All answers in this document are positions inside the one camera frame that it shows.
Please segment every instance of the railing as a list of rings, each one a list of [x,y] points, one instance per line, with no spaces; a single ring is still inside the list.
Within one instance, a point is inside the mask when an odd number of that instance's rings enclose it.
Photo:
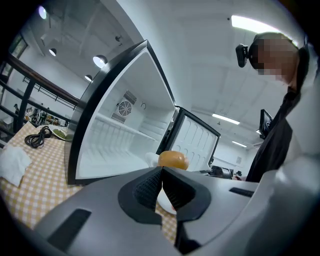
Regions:
[[[42,110],[54,117],[57,117],[59,119],[65,120],[66,122],[70,122],[70,119],[56,113],[50,109],[47,109],[46,107],[33,102],[30,100],[30,95],[36,86],[37,90],[40,90],[40,88],[44,89],[46,92],[50,93],[51,95],[55,96],[55,99],[61,99],[63,102],[59,101],[60,103],[75,109],[75,107],[79,103],[79,99],[72,96],[70,93],[67,91],[63,90],[62,88],[58,87],[54,83],[50,82],[48,79],[44,78],[42,75],[38,74],[35,72],[33,69],[25,65],[23,62],[21,62],[19,59],[14,57],[13,55],[9,54],[6,60],[6,63],[9,64],[12,68],[17,70],[19,73],[25,76],[25,79],[23,80],[24,82],[27,82],[28,85],[25,89],[24,94],[21,94],[17,92],[16,90],[12,89],[9,87],[4,81],[0,80],[0,86],[4,88],[4,90],[7,90],[9,93],[13,94],[14,96],[18,97],[21,99],[21,104],[19,108],[19,113],[15,114],[6,107],[0,105],[0,110],[6,113],[7,115],[11,116],[14,118],[14,121],[16,122],[16,131],[19,131],[24,123],[27,123],[28,120],[25,119],[25,113],[27,109],[27,105],[30,104],[34,107],[36,107],[39,110]],[[9,135],[9,136],[14,136],[15,133],[7,130],[4,127],[0,126],[0,131]]]

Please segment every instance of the open refrigerator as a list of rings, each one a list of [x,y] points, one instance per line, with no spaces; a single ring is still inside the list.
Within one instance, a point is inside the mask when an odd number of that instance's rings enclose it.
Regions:
[[[188,171],[207,170],[220,134],[175,106],[160,63],[146,40],[108,62],[90,83],[69,124],[68,184],[148,168],[146,153],[184,153]]]

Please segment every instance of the coiled power cord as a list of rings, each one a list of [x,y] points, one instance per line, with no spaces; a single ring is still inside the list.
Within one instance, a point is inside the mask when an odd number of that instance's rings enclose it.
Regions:
[[[37,147],[40,147],[45,143],[45,138],[50,138],[51,135],[52,131],[49,129],[49,127],[44,126],[41,128],[38,134],[30,134],[27,137],[25,137],[24,142],[28,146],[36,149]]]

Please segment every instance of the checkered tablecloth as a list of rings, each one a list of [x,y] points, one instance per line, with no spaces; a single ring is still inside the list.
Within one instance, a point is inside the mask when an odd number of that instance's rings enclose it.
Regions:
[[[23,148],[32,161],[25,170],[19,187],[0,178],[1,195],[9,211],[32,229],[46,213],[82,188],[66,183],[64,141],[55,139],[52,135],[45,139],[42,147],[31,148],[25,144],[25,137],[37,134],[40,129],[41,127],[35,128],[28,122],[8,142],[8,145]],[[155,212],[162,216],[164,236],[174,244],[176,216],[163,210],[158,203]]]

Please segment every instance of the orange round object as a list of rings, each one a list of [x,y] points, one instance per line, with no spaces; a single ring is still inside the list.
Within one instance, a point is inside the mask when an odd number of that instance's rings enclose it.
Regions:
[[[186,170],[189,166],[189,160],[181,152],[164,151],[159,155],[158,166],[175,167]]]

